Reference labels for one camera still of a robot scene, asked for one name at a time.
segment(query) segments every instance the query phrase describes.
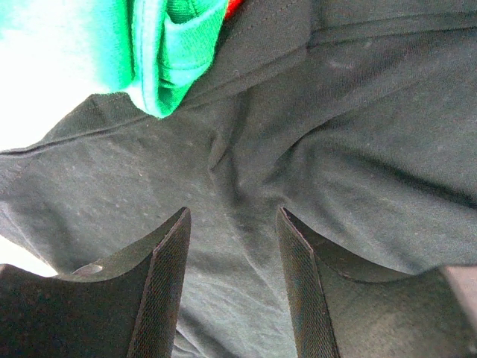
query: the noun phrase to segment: black cloth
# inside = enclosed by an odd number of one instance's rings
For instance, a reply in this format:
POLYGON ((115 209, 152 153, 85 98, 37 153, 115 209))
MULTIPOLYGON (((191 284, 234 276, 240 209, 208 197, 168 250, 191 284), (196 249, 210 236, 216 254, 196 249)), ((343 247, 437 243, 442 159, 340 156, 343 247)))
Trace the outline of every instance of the black cloth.
POLYGON ((71 272, 188 206, 173 357, 295 357, 279 205, 396 270, 477 262, 476 11, 250 0, 174 115, 94 95, 0 153, 0 235, 71 272))

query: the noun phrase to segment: green fabric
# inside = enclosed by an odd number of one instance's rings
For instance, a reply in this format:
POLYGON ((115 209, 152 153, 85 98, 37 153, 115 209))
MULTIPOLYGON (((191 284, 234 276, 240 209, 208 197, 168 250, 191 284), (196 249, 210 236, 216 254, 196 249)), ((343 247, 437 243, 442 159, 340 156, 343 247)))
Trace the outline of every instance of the green fabric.
POLYGON ((162 118, 212 63, 226 6, 227 0, 1 0, 0 75, 25 86, 42 81, 46 92, 68 92, 70 84, 90 93, 125 91, 162 118))

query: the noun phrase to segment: garment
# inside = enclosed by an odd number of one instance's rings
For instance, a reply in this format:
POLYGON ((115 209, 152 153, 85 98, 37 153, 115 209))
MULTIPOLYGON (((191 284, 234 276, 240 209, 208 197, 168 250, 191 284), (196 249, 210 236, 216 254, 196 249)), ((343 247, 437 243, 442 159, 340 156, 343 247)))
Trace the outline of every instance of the garment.
POLYGON ((277 206, 399 271, 477 261, 476 11, 246 2, 168 118, 95 95, 1 153, 0 235, 73 271, 188 206, 173 357, 295 357, 277 206))
POLYGON ((127 91, 147 113, 170 115, 212 63, 226 6, 227 0, 2 1, 0 149, 40 140, 92 93, 127 91))

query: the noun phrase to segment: folded green fabric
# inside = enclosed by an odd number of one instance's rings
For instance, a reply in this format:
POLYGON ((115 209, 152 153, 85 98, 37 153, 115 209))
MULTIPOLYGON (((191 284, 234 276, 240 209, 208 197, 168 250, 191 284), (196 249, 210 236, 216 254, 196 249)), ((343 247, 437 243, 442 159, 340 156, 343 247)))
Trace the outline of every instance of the folded green fabric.
POLYGON ((16 87, 42 81, 45 92, 74 91, 69 84, 90 93, 126 91, 162 118, 212 63, 226 6, 227 0, 1 0, 0 75, 16 87))

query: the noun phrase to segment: red object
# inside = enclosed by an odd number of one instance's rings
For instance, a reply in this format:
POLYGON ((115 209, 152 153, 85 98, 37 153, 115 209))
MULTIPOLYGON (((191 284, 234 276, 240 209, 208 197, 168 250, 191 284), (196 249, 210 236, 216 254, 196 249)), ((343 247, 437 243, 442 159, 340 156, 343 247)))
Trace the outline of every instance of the red object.
POLYGON ((225 19, 230 19, 234 13, 236 13, 237 9, 239 8, 240 4, 244 0, 229 0, 229 4, 227 5, 227 12, 225 13, 225 19))

